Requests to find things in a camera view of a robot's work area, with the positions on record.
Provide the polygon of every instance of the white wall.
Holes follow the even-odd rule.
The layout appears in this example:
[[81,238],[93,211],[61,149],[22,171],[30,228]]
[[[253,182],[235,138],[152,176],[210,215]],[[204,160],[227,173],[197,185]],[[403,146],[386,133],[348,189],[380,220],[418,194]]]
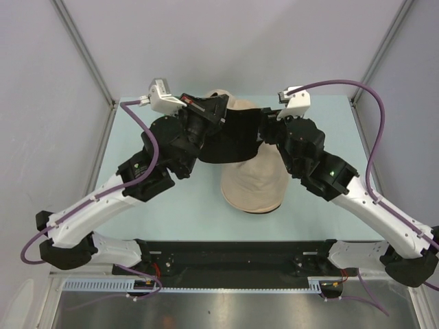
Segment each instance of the white wall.
[[[109,109],[50,1],[3,0],[0,47],[0,327],[33,278],[31,328],[49,266],[24,265],[20,250],[36,233],[37,212],[83,195]],[[37,247],[29,257],[38,258]]]
[[[385,195],[410,216],[439,226],[439,2],[417,1],[371,86],[387,121],[377,156]],[[379,115],[369,95],[359,115],[370,144]],[[432,283],[439,285],[439,269]],[[439,293],[432,294],[439,310]]]
[[[113,96],[360,80],[403,0],[65,0]],[[319,89],[352,95],[348,86]]]

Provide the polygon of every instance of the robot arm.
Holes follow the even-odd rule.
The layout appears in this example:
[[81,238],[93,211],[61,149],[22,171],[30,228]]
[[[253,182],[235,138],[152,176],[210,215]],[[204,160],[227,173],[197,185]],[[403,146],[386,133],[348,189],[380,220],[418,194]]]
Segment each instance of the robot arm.
[[376,243],[328,241],[325,256],[341,269],[384,269],[400,283],[411,287],[421,285],[433,274],[438,263],[438,250],[422,239],[422,235],[439,241],[439,230],[407,216],[378,195],[379,200],[422,232],[417,234],[378,205],[357,170],[340,157],[324,151],[324,133],[312,120],[303,118],[309,107],[307,93],[301,92],[302,99],[294,103],[285,98],[287,91],[280,94],[281,103],[288,103],[286,109],[262,110],[261,138],[277,146],[288,173],[300,179],[308,191],[350,211],[385,239]]
[[[61,212],[38,213],[37,228],[46,230],[48,238],[40,244],[41,258],[59,269],[87,263],[125,267],[148,263],[150,255],[142,240],[110,239],[93,230],[173,187],[168,170],[178,179],[188,178],[205,137],[220,130],[225,122],[227,101],[227,95],[201,99],[183,94],[177,99],[169,93],[164,79],[155,79],[149,95],[139,102],[140,106],[150,103],[153,110],[165,114],[150,128],[159,149],[155,167],[146,179],[137,182],[149,169],[154,155],[153,143],[144,132],[144,148],[121,164],[105,184]],[[65,215],[69,217],[60,223]]]

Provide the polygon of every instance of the beige hat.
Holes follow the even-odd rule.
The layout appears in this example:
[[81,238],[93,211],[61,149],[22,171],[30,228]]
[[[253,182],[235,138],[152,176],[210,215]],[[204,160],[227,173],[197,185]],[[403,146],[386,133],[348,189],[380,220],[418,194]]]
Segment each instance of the beige hat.
[[[225,90],[212,90],[212,94],[229,96],[228,110],[258,108],[251,101],[236,99]],[[245,212],[264,213],[278,208],[290,181],[281,155],[275,145],[262,143],[253,159],[222,165],[221,191],[226,201]]]

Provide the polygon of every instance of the beige fabric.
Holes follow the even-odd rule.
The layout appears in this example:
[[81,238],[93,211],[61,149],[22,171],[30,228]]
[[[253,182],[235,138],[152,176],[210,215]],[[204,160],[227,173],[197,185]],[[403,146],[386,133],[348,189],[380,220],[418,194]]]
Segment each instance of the beige fabric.
[[[236,99],[228,91],[212,90],[229,96],[229,110],[258,108],[255,103]],[[258,155],[249,161],[222,165],[221,191],[233,207],[246,212],[269,212],[279,207],[290,181],[281,155],[275,145],[262,143]]]

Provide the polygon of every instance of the white tabletop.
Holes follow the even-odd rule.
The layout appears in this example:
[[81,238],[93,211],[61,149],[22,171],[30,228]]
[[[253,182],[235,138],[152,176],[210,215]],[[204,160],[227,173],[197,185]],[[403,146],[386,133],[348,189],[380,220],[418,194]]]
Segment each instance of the white tabletop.
[[[260,106],[280,108],[277,95],[240,98]],[[132,109],[148,125],[159,117],[149,106],[133,106]],[[313,96],[307,117],[325,132],[325,149],[364,174],[366,156],[348,99],[345,96]],[[97,185],[141,150],[140,134],[141,128],[119,108]],[[157,241],[381,239],[356,216],[307,192],[298,180],[291,180],[278,210],[267,215],[250,215],[232,208],[224,200],[220,178],[220,165],[197,162],[189,179],[180,181],[173,176],[175,187],[112,218],[97,231],[119,239]]]

